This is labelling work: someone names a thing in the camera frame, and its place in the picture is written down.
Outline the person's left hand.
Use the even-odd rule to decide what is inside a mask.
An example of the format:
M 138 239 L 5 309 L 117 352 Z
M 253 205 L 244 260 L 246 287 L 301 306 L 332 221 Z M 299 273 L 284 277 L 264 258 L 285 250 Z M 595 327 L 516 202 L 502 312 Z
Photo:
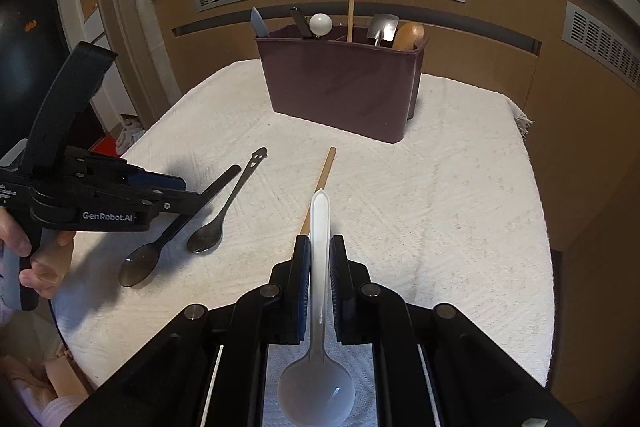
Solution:
M 75 236 L 75 231 L 59 231 L 54 239 L 42 243 L 32 253 L 27 234 L 4 208 L 1 209 L 1 252 L 29 260 L 29 267 L 20 273 L 20 282 L 40 297 L 53 297 L 62 285 L 70 269 Z

